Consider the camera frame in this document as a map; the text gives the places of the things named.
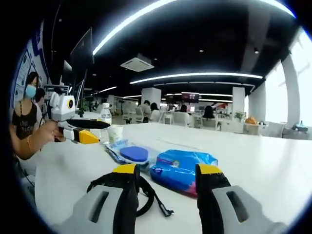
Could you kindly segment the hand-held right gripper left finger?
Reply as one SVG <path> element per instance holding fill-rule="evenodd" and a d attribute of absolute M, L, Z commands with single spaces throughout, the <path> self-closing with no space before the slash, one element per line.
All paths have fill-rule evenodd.
<path fill-rule="evenodd" d="M 138 208 L 139 165 L 119 165 L 90 183 L 60 225 L 62 234 L 133 234 Z"/>

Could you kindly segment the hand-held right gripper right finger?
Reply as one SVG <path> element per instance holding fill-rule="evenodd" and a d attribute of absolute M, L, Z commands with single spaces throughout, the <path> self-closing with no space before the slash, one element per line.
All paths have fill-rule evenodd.
<path fill-rule="evenodd" d="M 197 208 L 204 234 L 284 234 L 287 226 L 263 214 L 261 204 L 232 186 L 214 165 L 195 167 Z"/>

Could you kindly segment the person's left hand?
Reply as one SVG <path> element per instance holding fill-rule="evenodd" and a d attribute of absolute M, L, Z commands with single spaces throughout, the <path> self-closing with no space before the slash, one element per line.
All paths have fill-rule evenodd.
<path fill-rule="evenodd" d="M 44 144 L 54 142 L 55 138 L 59 142 L 64 142 L 66 139 L 60 132 L 58 124 L 54 121 L 49 121 L 40 126 L 40 135 Z"/>

